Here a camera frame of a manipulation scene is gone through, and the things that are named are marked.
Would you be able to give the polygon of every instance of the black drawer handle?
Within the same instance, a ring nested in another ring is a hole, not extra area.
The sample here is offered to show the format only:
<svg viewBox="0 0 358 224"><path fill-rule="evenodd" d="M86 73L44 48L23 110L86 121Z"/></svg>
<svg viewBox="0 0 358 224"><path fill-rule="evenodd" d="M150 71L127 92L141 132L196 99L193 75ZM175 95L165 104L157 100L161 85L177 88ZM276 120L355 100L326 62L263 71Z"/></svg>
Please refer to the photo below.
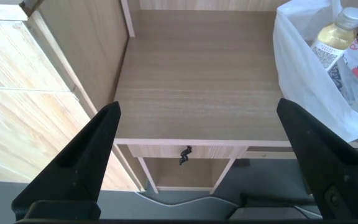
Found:
<svg viewBox="0 0 358 224"><path fill-rule="evenodd" d="M187 146L187 149L185 149L180 154L181 158L179 159L179 165L182 165L184 162L189 160L189 157L187 155L189 155L190 153L191 153L191 146Z"/></svg>

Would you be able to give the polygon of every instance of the white cable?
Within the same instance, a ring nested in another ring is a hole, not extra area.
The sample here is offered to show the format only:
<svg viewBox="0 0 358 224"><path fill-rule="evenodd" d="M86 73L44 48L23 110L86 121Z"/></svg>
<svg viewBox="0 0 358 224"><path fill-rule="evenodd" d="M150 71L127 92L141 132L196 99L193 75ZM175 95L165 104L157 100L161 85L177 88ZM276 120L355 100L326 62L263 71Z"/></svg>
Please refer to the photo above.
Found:
<svg viewBox="0 0 358 224"><path fill-rule="evenodd" d="M309 215L315 215L315 216L317 216L317 217L319 217L319 218L323 218L321 215L319 215L319 214L317 214L317 213L314 213L314 212L311 212L311 211L307 211L306 209L303 209L303 208L301 208L301 207L294 206L294 208L298 209L300 212L305 212L305 213L307 213L307 214L309 214Z"/></svg>
<svg viewBox="0 0 358 224"><path fill-rule="evenodd" d="M162 206L165 206L165 207L176 207L176 206L180 206L180 205L186 205L186 204L188 204L188 203L193 203L193 202L197 202L197 201L204 200L204 199L208 199L208 198L213 198L213 199L215 199L215 200L219 200L219 201L221 201L221 202L225 202L225 203L231 204L231 205L233 205L233 206L235 206L235 207L240 207L239 205L237 205L237 204L235 204L235 203L233 203L233 202L230 202L230 201L228 201L228 200L224 200L224 199L221 199L221 198L218 198L218 197L213 197L213 196L202 197L202 198L198 198L198 199L194 199L194 200L189 200L189 201L186 201L186 202L181 202L181 203L176 203L176 204L166 204L166 203L158 202L158 201L156 201L156 200L154 200L154 199L151 199L151 198L149 198L149 197L146 197L145 195L142 195L142 194L140 194L140 193L138 193L138 192L135 192L135 194L141 196L142 198L144 198L144 199L146 199L146 200L148 200L148 201L151 201L151 202L153 202L153 203L156 203L157 205L162 205ZM314 212L311 212L311 211L307 211L306 209L303 209L303 208L301 208L301 207L294 206L294 208L298 209L298 210L301 211L301 212L305 212L305 213L308 213L308 214L310 214L310 215L315 215L315 216L317 216L317 217L319 217L319 218L323 218L321 215L319 215L319 214L317 214L317 213L314 213Z"/></svg>
<svg viewBox="0 0 358 224"><path fill-rule="evenodd" d="M193 202L197 202L197 201L204 200L204 199L208 199L208 198L213 198L213 199L215 199L215 200L220 200L221 202L225 202L225 203L231 204L231 205L233 205L233 206L235 206L235 207L239 207L238 205L236 205L236 204L233 203L233 202L229 202L228 200L224 200L224 199L221 199L221 198L218 198L218 197L213 197L213 196L202 197L202 198L198 198L198 199L189 200L189 201L186 201L186 202L181 202L181 203L176 203L176 204L171 204L171 205L170 205L170 204L166 204L166 203L162 203L162 202L158 202L158 201L156 201L156 200L153 200L153 199L151 199L151 198L149 198L149 197L146 197L145 195L142 195L142 194L140 194L140 193L138 193L138 192L135 192L135 194L141 196L142 198L144 198L144 199L146 199L146 200L149 200L149 201L151 201L151 202L154 202L154 203L156 203L156 204L158 204L158 205L162 205L162 206L165 206L165 207L176 207L176 206L180 206L180 205L186 205L186 204L188 204L188 203L193 203Z"/></svg>

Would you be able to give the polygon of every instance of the desk surface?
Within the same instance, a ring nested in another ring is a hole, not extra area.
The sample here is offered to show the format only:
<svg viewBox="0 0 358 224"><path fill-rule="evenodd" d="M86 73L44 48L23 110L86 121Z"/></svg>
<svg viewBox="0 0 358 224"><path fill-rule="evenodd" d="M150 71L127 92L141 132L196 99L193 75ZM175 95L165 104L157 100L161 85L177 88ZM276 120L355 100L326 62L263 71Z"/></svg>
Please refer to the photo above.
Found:
<svg viewBox="0 0 358 224"><path fill-rule="evenodd" d="M276 113L274 18L142 12L116 92L116 143L290 146Z"/></svg>

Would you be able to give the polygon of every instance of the plastic bag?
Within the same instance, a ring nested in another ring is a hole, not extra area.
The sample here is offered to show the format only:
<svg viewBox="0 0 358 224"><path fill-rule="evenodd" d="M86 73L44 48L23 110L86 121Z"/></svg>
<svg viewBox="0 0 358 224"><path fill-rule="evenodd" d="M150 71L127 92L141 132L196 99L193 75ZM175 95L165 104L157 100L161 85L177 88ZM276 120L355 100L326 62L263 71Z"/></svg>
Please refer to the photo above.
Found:
<svg viewBox="0 0 358 224"><path fill-rule="evenodd" d="M280 88L286 99L309 111L345 141L358 139L358 44L337 63L345 99L307 42L334 22L342 11L340 0L292 0L277 8L273 32Z"/></svg>

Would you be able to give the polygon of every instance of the wooden desk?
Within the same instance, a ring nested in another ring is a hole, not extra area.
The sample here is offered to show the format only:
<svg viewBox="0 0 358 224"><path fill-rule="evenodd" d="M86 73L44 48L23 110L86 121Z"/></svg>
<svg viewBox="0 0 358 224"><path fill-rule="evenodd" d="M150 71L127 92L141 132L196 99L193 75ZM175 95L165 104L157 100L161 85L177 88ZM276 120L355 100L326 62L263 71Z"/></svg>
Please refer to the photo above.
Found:
<svg viewBox="0 0 358 224"><path fill-rule="evenodd" d="M235 159L294 159L276 113L275 12L138 11L116 135L159 190L214 192ZM351 143L358 148L358 141ZM189 162L180 153L192 146Z"/></svg>

